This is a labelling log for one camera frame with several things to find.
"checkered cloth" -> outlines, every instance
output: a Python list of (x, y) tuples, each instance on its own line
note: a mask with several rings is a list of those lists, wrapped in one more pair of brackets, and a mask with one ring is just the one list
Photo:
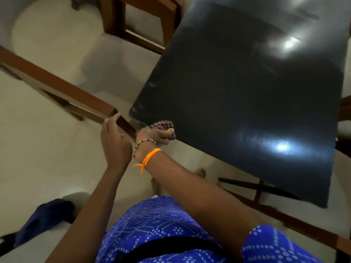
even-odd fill
[[(173, 126), (173, 123), (171, 121), (159, 121), (157, 123), (154, 123), (150, 126), (150, 128), (156, 128), (156, 129), (159, 129), (159, 130), (168, 130), (169, 128), (173, 128), (174, 129), (174, 126)], [(170, 140), (174, 140), (176, 137), (175, 137), (175, 133), (173, 132)]]

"black belt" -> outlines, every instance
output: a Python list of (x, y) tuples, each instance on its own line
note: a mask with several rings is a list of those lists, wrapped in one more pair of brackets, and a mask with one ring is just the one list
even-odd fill
[(228, 251), (211, 241), (187, 236), (172, 236), (143, 243), (125, 255), (118, 250), (114, 263), (138, 263), (147, 258), (180, 254), (193, 249), (208, 250), (218, 256), (232, 259)]

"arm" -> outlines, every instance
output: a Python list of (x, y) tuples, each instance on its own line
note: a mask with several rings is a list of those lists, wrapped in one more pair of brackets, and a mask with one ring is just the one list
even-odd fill
[(116, 190), (132, 157), (131, 142), (116, 125), (119, 114), (103, 123), (101, 142), (107, 170), (78, 217), (46, 263), (94, 262), (110, 218)]
[[(160, 142), (171, 132), (144, 128), (137, 141), (144, 138)], [(143, 142), (135, 152), (142, 162), (155, 148), (152, 142)], [(193, 175), (163, 151), (156, 152), (146, 165), (147, 171), (174, 197), (180, 206), (217, 241), (241, 258), (240, 249), (249, 232), (264, 222), (247, 206), (218, 186)]]

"orange thread bracelet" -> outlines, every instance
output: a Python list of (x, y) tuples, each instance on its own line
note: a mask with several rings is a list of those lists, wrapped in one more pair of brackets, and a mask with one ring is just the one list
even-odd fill
[(162, 150), (159, 149), (159, 148), (154, 149), (153, 151), (151, 151), (151, 152), (145, 157), (145, 159), (143, 160), (143, 163), (141, 163), (141, 164), (134, 164), (133, 167), (135, 167), (135, 166), (141, 166), (141, 174), (143, 174), (144, 169), (146, 169), (147, 162), (149, 161), (149, 159), (150, 159), (157, 151), (162, 151)]

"blue bandhani print fabric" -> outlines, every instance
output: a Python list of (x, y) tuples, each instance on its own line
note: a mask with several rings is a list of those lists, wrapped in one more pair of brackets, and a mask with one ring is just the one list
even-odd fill
[[(117, 252), (127, 254), (142, 243), (170, 236), (190, 236), (215, 242), (172, 197), (161, 196), (141, 201), (114, 223), (103, 238), (95, 263), (114, 262)], [(241, 252), (244, 263), (321, 262), (268, 225), (255, 227), (248, 235)], [(213, 262), (230, 261), (213, 252), (194, 249), (181, 254), (148, 258), (140, 263)]]

